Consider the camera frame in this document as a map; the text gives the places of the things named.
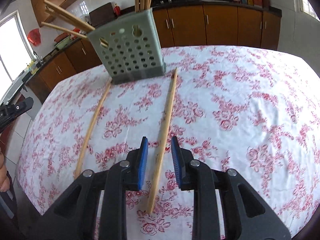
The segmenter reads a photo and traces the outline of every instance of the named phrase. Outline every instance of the window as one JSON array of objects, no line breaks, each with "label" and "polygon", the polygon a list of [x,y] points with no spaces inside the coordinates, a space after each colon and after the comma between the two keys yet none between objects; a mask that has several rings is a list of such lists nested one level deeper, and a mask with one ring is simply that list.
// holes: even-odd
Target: window
[{"label": "window", "polygon": [[18,12],[0,21],[0,98],[34,59]]}]

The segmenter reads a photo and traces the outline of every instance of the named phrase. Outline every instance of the tablecloth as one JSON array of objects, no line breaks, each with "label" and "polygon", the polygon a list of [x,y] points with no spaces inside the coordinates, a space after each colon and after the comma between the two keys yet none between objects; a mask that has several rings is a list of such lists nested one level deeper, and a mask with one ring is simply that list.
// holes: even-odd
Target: tablecloth
[{"label": "tablecloth", "polygon": [[[197,46],[162,53],[163,77],[112,85],[84,158],[83,170],[103,171],[138,148],[142,136],[148,138],[143,190],[126,196],[128,239],[191,239],[193,192],[177,187],[172,136],[212,169],[236,169],[294,236],[320,202],[318,76],[301,58],[271,50]],[[176,67],[160,188],[148,215],[159,130]],[[108,78],[101,65],[60,82],[26,135],[17,180],[41,214],[73,181]]]}]

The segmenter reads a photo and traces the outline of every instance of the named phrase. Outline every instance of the floor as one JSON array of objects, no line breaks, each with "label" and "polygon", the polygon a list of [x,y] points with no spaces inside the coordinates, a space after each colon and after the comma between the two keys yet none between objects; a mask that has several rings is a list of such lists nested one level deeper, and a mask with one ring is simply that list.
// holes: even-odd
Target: floor
[{"label": "floor", "polygon": [[21,186],[18,183],[18,180],[15,178],[16,165],[18,163],[21,147],[24,141],[24,138],[28,131],[31,129],[33,121],[31,117],[24,113],[17,118],[13,128],[12,134],[8,139],[8,146],[4,152],[4,161],[9,171],[10,176],[13,181],[13,188],[17,198],[17,216],[19,230],[26,235],[30,227],[37,221],[40,217],[39,212],[33,206],[33,204],[28,199],[27,195],[23,192]]}]

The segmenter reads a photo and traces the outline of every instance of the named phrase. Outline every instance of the hole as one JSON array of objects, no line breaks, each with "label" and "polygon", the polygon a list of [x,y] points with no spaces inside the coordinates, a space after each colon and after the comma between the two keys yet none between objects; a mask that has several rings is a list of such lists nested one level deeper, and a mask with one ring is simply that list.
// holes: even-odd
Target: hole
[{"label": "hole", "polygon": [[109,43],[102,37],[99,38],[100,40],[100,46],[107,49],[109,47]]}]

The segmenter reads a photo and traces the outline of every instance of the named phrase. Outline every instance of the window frame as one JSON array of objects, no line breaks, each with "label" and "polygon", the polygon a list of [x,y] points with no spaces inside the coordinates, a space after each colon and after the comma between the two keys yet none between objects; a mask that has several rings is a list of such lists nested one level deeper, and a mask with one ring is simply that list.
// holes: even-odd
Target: window frame
[{"label": "window frame", "polygon": [[[21,20],[20,20],[20,16],[19,16],[18,10],[12,12],[12,13],[9,14],[8,16],[6,16],[6,17],[4,17],[2,20],[0,20],[0,27],[1,27],[3,24],[5,24],[7,21],[11,20],[12,18],[14,18],[15,21],[16,21],[17,28],[18,28],[18,31],[19,31],[21,40],[22,40],[22,42],[23,42],[23,44],[24,44],[24,47],[26,48],[26,50],[27,50],[27,52],[28,52],[28,54],[29,54],[29,56],[30,56],[30,59],[31,59],[31,60],[36,59],[35,56],[33,55],[33,49],[31,48],[31,45],[30,45],[30,43],[28,42],[27,36],[26,36],[26,34],[25,34],[24,30],[23,30],[23,26],[22,26],[22,23],[21,23]],[[13,83],[14,80],[12,80],[12,78],[11,78],[11,76],[10,76],[10,74],[9,74],[9,72],[8,72],[8,70],[7,70],[6,66],[5,66],[2,58],[1,58],[1,55],[0,55],[0,61],[1,61],[2,65],[3,65],[3,67],[4,67],[4,70],[6,71],[7,75],[9,76],[11,82]]]}]

